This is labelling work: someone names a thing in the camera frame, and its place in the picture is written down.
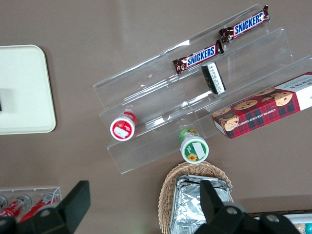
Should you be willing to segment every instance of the snickers logo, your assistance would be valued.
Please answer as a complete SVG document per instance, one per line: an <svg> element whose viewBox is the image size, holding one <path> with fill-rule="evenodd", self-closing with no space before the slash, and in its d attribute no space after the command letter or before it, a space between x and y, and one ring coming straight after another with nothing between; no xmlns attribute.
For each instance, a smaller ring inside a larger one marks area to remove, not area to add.
<svg viewBox="0 0 312 234"><path fill-rule="evenodd" d="M209 59L210 57L213 57L214 55L216 55L216 45L213 45L211 47L208 47L202 51L199 51L189 57L187 57L187 65L186 68L199 64L207 59Z"/></svg>
<svg viewBox="0 0 312 234"><path fill-rule="evenodd" d="M262 23L264 19L263 11L259 12L258 14L250 17L249 19L237 24L234 26L234 37L238 36L239 34L248 31Z"/></svg>

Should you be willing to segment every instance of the snickers bar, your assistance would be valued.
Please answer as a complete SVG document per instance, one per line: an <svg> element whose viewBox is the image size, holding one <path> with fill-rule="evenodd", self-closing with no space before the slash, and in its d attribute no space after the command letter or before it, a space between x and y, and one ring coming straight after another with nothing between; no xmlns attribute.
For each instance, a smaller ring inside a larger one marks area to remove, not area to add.
<svg viewBox="0 0 312 234"><path fill-rule="evenodd" d="M268 13L268 5L265 5L263 10L259 13L251 16L250 18L234 25L233 27L222 28L219 31L221 35L222 42L231 42L239 35L246 33L253 28L256 28L259 25L262 25L265 22L270 22L270 16Z"/></svg>
<svg viewBox="0 0 312 234"><path fill-rule="evenodd" d="M223 54L221 41L217 40L212 46L209 46L201 51L191 54L187 57L179 58L173 61L176 72L180 75L182 71L202 63L218 54Z"/></svg>

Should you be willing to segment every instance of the black object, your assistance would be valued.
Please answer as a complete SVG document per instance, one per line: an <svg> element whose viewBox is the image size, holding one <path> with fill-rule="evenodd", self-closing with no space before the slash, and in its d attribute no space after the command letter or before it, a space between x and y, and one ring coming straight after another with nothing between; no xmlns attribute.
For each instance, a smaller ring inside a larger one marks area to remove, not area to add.
<svg viewBox="0 0 312 234"><path fill-rule="evenodd" d="M56 207L16 223L14 217L0 218L0 234L72 234L90 208L88 181L80 181Z"/></svg>
<svg viewBox="0 0 312 234"><path fill-rule="evenodd" d="M201 66L201 69L203 71L206 83L209 87L209 89L214 93L214 94L221 94L226 91L225 85L223 83L222 77L220 75L219 69L217 65L213 62L208 62L206 64L203 64Z"/></svg>
<svg viewBox="0 0 312 234"><path fill-rule="evenodd" d="M210 181L200 183L200 205L206 218L195 234L298 234L283 215L263 213L253 219L235 206L225 206Z"/></svg>

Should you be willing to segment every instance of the aluminum foil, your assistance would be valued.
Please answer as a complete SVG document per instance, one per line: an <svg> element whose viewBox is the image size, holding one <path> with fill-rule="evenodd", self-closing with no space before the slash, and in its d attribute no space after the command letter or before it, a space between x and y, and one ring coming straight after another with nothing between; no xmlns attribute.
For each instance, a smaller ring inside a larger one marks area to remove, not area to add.
<svg viewBox="0 0 312 234"><path fill-rule="evenodd" d="M170 222L171 234L194 234L206 219L200 206L200 181L209 180L223 202L230 201L231 189L223 179L182 175L176 180Z"/></svg>

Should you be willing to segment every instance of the red plaid cookie box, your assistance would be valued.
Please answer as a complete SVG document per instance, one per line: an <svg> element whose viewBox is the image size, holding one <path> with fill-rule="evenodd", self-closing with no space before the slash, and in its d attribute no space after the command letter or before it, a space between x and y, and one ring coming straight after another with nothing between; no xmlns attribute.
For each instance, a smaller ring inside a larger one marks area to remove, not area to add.
<svg viewBox="0 0 312 234"><path fill-rule="evenodd" d="M216 127L233 139L312 106L312 72L268 88L212 114Z"/></svg>

